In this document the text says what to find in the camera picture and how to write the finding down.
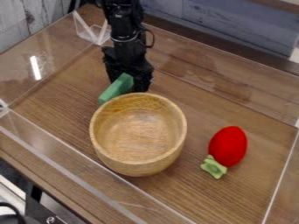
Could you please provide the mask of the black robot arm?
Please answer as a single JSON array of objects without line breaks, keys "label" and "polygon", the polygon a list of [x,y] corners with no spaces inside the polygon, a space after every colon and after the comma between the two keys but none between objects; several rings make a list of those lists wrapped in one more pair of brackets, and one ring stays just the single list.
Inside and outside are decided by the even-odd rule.
[{"label": "black robot arm", "polygon": [[113,46],[105,46],[103,62],[114,82],[122,74],[134,78],[135,92],[147,92],[155,68],[146,58],[155,46],[155,34],[143,25],[145,9],[139,0],[101,0],[107,23],[111,26]]}]

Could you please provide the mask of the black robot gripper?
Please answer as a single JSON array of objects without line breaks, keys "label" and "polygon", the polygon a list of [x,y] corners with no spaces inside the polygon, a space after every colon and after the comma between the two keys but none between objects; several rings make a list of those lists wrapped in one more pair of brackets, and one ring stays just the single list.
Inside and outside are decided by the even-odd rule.
[{"label": "black robot gripper", "polygon": [[135,76],[134,90],[147,92],[153,83],[154,67],[146,59],[146,38],[137,38],[127,42],[114,42],[105,46],[103,62],[106,64],[110,82],[114,82],[122,73]]}]

